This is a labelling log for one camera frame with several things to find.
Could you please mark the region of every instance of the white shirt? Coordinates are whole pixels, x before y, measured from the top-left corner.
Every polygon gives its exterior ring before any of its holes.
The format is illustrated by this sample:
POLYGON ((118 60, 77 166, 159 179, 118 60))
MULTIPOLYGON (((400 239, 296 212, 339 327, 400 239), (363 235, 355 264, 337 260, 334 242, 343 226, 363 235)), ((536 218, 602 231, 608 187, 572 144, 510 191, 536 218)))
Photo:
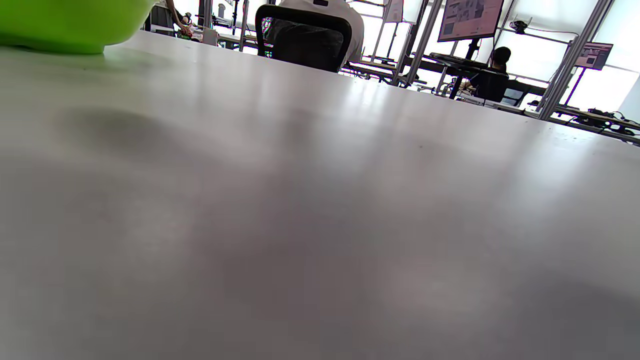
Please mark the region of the white shirt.
POLYGON ((347 20, 351 26, 351 42, 344 61, 360 61, 364 40, 364 21, 362 16, 352 9, 345 0, 328 0, 328 6, 314 4, 314 0, 282 0, 280 6, 308 12, 323 13, 347 20))

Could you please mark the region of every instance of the computer monitor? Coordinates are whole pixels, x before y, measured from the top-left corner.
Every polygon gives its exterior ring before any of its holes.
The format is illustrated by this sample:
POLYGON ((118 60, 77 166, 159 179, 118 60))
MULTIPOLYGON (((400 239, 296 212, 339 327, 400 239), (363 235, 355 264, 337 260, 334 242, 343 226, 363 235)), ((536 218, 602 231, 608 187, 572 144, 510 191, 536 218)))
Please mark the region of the computer monitor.
POLYGON ((438 42, 490 38, 504 0, 447 0, 438 42))
POLYGON ((575 66, 587 69, 602 70, 611 54, 613 44, 603 44, 600 42, 588 42, 584 44, 580 57, 575 62, 575 66))

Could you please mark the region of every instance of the keyboard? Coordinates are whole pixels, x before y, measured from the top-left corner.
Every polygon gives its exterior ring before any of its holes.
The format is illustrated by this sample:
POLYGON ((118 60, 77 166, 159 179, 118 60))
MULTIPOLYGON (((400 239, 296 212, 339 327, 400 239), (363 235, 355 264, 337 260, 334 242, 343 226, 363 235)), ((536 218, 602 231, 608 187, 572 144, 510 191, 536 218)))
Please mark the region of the keyboard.
POLYGON ((448 63, 455 63, 458 65, 463 65, 466 67, 474 67, 477 69, 486 69, 488 66, 485 63, 481 63, 478 61, 473 61, 473 60, 468 60, 468 59, 463 59, 463 58, 459 58, 457 56, 451 56, 451 55, 447 55, 447 54, 438 54, 438 53, 431 53, 430 56, 434 59, 437 60, 442 60, 442 61, 446 61, 448 63))

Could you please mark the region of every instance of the person's arm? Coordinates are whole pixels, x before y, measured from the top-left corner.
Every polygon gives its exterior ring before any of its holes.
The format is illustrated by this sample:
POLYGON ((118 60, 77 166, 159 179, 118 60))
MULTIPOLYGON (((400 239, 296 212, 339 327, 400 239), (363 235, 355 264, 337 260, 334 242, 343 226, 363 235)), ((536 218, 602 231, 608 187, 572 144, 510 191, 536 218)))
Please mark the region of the person's arm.
POLYGON ((189 30, 189 28, 187 28, 181 21, 180 18, 178 17, 178 13, 175 11, 175 5, 173 3, 173 0, 166 0, 166 5, 169 7, 169 12, 171 12, 171 16, 173 17, 173 21, 176 23, 176 25, 178 25, 178 27, 180 29, 182 29, 185 33, 191 33, 191 31, 189 30))

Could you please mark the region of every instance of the dark hair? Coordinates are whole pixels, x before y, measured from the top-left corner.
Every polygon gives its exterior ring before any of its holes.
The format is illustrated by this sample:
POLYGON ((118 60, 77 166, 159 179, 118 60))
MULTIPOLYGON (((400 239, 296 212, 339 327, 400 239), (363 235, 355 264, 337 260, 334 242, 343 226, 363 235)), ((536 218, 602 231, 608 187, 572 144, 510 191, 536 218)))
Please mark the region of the dark hair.
POLYGON ((511 58, 511 50, 509 50, 508 47, 504 47, 504 46, 499 47, 493 51, 492 59, 496 65, 506 67, 507 62, 509 61, 510 58, 511 58))

